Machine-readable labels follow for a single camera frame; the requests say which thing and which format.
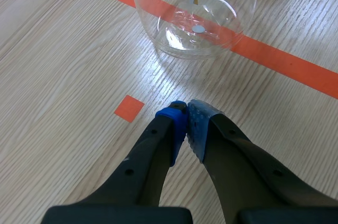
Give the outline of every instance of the blue gripper pad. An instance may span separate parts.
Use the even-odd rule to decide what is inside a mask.
[[[192,151],[202,163],[206,137],[208,135],[209,119],[216,114],[223,114],[223,112],[200,100],[191,100],[188,103],[188,111],[188,141]]]

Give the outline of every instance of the transparent cylinder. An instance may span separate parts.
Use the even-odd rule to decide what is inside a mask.
[[[248,31],[257,0],[134,0],[142,25],[165,53],[213,57]]]

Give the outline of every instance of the clear plastic container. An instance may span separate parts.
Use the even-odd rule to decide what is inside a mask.
[[[248,30],[257,0],[134,0],[155,46],[198,59],[232,48]]]

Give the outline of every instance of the wooden floor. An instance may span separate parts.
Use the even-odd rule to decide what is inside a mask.
[[[338,0],[258,0],[250,37],[338,73]],[[145,103],[129,123],[126,95]],[[338,198],[338,100],[230,51],[158,55],[117,0],[0,0],[0,223],[39,223],[114,171],[157,110],[201,99],[316,189]],[[187,143],[161,205],[224,223]]]

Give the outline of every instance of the screw hole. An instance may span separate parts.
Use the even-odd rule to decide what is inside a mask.
[[[283,173],[280,170],[274,170],[273,174],[276,175],[276,176],[283,176]]]
[[[134,170],[126,170],[125,174],[126,175],[133,175],[134,174]]]

